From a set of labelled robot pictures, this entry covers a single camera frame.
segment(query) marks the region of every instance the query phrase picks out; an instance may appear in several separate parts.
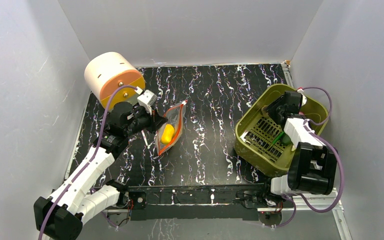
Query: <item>plastic bag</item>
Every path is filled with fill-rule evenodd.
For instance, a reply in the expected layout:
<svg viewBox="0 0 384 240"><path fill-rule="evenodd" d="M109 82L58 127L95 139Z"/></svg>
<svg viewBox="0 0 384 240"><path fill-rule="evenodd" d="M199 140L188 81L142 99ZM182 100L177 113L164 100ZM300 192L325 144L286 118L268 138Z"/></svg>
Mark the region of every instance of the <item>plastic bag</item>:
<svg viewBox="0 0 384 240"><path fill-rule="evenodd" d="M158 156L169 150L182 135L186 103L187 100L179 102L164 113L168 121L156 131L154 138Z"/></svg>

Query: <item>orange and beige cylinder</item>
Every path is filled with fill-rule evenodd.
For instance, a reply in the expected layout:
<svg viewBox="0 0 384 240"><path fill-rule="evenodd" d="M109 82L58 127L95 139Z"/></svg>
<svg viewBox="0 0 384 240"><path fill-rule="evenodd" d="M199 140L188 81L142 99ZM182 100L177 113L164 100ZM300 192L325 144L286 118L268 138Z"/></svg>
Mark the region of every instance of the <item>orange and beige cylinder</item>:
<svg viewBox="0 0 384 240"><path fill-rule="evenodd" d="M107 52L90 61L84 70L84 79L104 108L111 94L120 86L132 85L145 89L142 74L117 52ZM111 101L109 109L112 110L116 103L128 101L135 94L132 88L120 90Z"/></svg>

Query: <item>plastic bin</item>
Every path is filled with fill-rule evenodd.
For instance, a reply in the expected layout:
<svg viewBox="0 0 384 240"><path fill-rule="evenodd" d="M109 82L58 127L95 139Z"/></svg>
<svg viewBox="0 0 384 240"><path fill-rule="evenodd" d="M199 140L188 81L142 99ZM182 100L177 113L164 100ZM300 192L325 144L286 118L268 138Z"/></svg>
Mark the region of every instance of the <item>plastic bin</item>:
<svg viewBox="0 0 384 240"><path fill-rule="evenodd" d="M285 91L295 91L295 89L285 84L274 84L267 88L235 126L234 149L237 155L269 177L285 175L294 156L292 144L285 146L278 141L270 147L282 132L282 128L271 118L265 118L261 111L262 107L269 105ZM328 116L328 110L308 96L307 103L301 107L300 111L316 123L320 123ZM327 123L328 121L320 126L313 124L310 126L315 134L320 135Z"/></svg>

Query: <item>gray floor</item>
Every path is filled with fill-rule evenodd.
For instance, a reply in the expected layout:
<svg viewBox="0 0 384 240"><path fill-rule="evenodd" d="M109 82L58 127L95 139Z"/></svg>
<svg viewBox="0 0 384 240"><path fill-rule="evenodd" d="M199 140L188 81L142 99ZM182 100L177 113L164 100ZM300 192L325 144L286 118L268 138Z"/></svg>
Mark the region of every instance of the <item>gray floor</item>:
<svg viewBox="0 0 384 240"><path fill-rule="evenodd" d="M158 219L132 221L119 231L109 228L102 215L90 220L79 240L339 240L331 212L297 212L284 228L262 228L256 221L241 219Z"/></svg>

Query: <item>tabletop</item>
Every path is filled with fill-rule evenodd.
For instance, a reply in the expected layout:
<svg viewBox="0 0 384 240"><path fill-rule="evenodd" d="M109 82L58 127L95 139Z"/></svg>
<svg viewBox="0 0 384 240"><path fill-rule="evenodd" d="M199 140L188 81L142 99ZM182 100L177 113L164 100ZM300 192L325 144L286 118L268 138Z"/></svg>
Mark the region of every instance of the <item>tabletop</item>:
<svg viewBox="0 0 384 240"><path fill-rule="evenodd" d="M154 135L145 131L96 181L99 188L115 179L128 186L244 185L265 177L237 156L235 124L272 84L285 83L280 63L167 66L138 68L146 89L157 95L160 114L187 100L184 129L178 142L158 156ZM101 127L104 108L90 94L70 174L86 156Z"/></svg>

